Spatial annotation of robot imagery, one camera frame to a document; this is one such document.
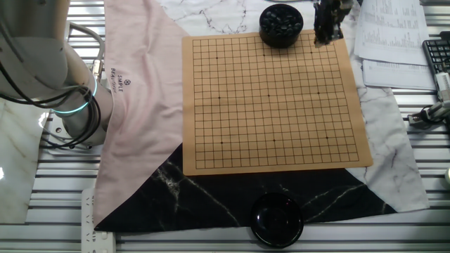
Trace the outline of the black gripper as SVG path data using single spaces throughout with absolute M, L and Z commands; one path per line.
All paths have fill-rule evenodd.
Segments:
M 314 45 L 316 48 L 344 37 L 340 22 L 345 19 L 352 8 L 352 0 L 318 0 L 314 3 Z M 326 21 L 331 21 L 329 28 L 327 28 Z

